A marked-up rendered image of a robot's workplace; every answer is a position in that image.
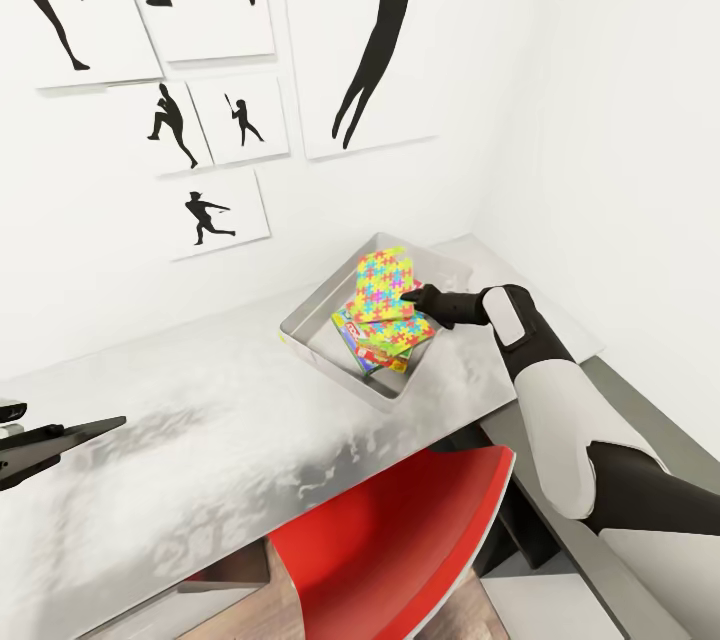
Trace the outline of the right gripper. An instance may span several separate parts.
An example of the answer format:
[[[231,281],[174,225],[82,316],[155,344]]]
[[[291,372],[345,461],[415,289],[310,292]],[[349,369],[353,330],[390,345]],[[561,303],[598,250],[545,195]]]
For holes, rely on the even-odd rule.
[[[441,293],[433,284],[403,293],[401,300],[411,301],[422,313],[428,313],[445,329],[454,329],[455,323],[462,324],[458,318],[458,300],[464,293]]]

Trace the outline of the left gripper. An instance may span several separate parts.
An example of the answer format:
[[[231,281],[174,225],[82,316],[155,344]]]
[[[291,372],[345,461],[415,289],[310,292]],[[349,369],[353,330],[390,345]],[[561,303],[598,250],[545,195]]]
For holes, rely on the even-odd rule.
[[[0,439],[0,492],[58,464],[61,453],[124,424],[126,415],[67,428],[53,423]]]

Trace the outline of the jigsaw puzzle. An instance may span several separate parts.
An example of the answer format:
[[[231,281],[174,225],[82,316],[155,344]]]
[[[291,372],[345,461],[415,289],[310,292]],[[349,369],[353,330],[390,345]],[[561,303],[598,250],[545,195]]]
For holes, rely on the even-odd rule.
[[[404,252],[404,247],[393,247],[359,257],[355,323],[414,315],[416,304],[400,299],[413,290],[412,259],[397,261]]]
[[[355,301],[347,303],[345,307],[355,317]],[[388,348],[388,356],[392,354],[392,357],[402,354],[404,350],[412,348],[414,344],[422,343],[435,334],[435,330],[424,320],[422,312],[418,309],[412,317],[360,323],[360,328],[370,340],[370,344],[376,348],[380,348],[380,344],[388,338],[390,344],[394,344],[394,348]]]

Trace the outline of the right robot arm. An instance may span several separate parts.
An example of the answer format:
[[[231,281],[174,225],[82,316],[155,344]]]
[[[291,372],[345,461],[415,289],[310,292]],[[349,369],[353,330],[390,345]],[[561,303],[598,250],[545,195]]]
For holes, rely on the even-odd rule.
[[[670,474],[524,288],[456,275],[403,293],[445,329],[493,326],[547,501],[590,528],[693,640],[720,640],[720,496]]]

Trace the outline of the board game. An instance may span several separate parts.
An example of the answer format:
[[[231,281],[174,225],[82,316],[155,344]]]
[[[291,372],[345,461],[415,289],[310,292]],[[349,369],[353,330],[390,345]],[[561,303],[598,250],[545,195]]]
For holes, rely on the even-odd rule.
[[[357,361],[361,370],[364,372],[365,376],[368,376],[384,367],[378,364],[378,362],[370,362],[370,360],[360,358],[360,356],[356,356],[356,354],[354,354],[356,342],[358,342],[358,338],[362,332],[360,332],[358,323],[355,323],[355,318],[350,314],[350,312],[348,312],[346,307],[345,309],[331,314],[331,321]],[[382,356],[376,356],[376,354],[372,354],[372,358],[376,358],[376,360],[380,360],[380,362],[390,362],[390,360],[386,360],[386,358],[382,358]]]
[[[424,282],[423,280],[413,280],[413,289],[420,289],[425,285],[427,285],[427,282]],[[358,323],[358,326],[358,328],[360,328],[360,323]],[[362,332],[362,328],[360,328],[360,332]],[[414,344],[414,346],[416,345],[417,344]],[[368,340],[368,338],[364,335],[364,332],[362,332],[358,338],[358,342],[356,342],[354,354],[356,354],[356,356],[360,356],[360,358],[370,360],[370,362],[378,362],[381,366],[386,366],[392,370],[404,373],[410,362],[410,358],[412,357],[414,346],[412,346],[412,348],[408,348],[408,350],[404,350],[402,354],[398,354],[394,357],[392,357],[392,354],[388,356],[388,348],[394,348],[394,344],[390,344],[390,340],[388,338],[380,344],[380,348],[376,348],[376,346],[372,346],[372,344],[370,344],[370,340]],[[372,354],[382,356],[382,358],[386,358],[386,360],[390,360],[390,362],[380,362],[380,360],[372,358]]]

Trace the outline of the toy box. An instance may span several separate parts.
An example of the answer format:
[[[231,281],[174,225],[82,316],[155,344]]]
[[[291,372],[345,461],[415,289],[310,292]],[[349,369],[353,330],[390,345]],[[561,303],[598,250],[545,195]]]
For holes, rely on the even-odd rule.
[[[365,376],[349,348],[331,321],[331,314],[356,301],[359,257],[404,247],[397,261],[412,259],[413,280],[433,284],[439,291],[443,283],[456,275],[466,286],[474,274],[468,265],[434,253],[410,242],[377,232],[359,248],[334,274],[327,278],[279,325],[282,341],[297,356],[383,414],[390,414],[411,383],[443,326],[428,313],[424,320],[435,334],[414,346],[404,373],[383,368]]]

